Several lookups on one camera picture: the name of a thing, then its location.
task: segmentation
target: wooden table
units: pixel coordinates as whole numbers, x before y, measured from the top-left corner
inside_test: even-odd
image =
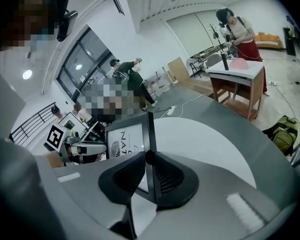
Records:
[[[222,61],[206,70],[210,76],[213,96],[219,101],[218,92],[224,90],[228,92],[228,96],[221,103],[238,112],[249,121],[256,119],[260,109],[261,97],[263,93],[264,72],[263,62],[246,61],[248,69],[230,69],[225,70]],[[236,100],[236,95],[249,100],[249,105]]]

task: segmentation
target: wooden stand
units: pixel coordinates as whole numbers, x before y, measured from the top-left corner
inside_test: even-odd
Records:
[[[219,101],[218,96],[220,96],[220,94],[218,94],[218,92],[220,90],[228,91],[228,96],[220,102],[244,116],[249,121],[256,119],[260,109],[261,97],[263,93],[264,71],[261,70],[254,79],[250,79],[249,81],[244,80],[245,83],[241,83],[241,78],[238,78],[237,81],[234,78],[232,81],[217,77],[218,75],[216,74],[210,75],[214,99]],[[249,105],[246,105],[238,100],[230,99],[230,93],[236,93],[236,95],[249,100]],[[254,109],[253,106],[257,102],[257,109]]]

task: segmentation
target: power strip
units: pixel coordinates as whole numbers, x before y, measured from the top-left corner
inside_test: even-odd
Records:
[[[177,108],[177,106],[172,106],[166,114],[167,114],[168,116],[171,116],[172,113],[175,111],[176,108]]]

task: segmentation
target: black shirt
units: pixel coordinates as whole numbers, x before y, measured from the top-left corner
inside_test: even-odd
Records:
[[[123,62],[119,65],[119,68],[114,71],[112,77],[113,78],[122,78],[122,75],[118,74],[118,72],[126,73],[129,76],[128,81],[128,89],[136,90],[143,83],[143,78],[139,75],[138,72],[135,72],[132,68],[135,66],[134,62]]]

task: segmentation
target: ceiling light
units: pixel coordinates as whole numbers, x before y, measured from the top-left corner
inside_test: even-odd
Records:
[[[23,79],[29,79],[32,76],[32,71],[30,69],[26,70],[22,74]]]

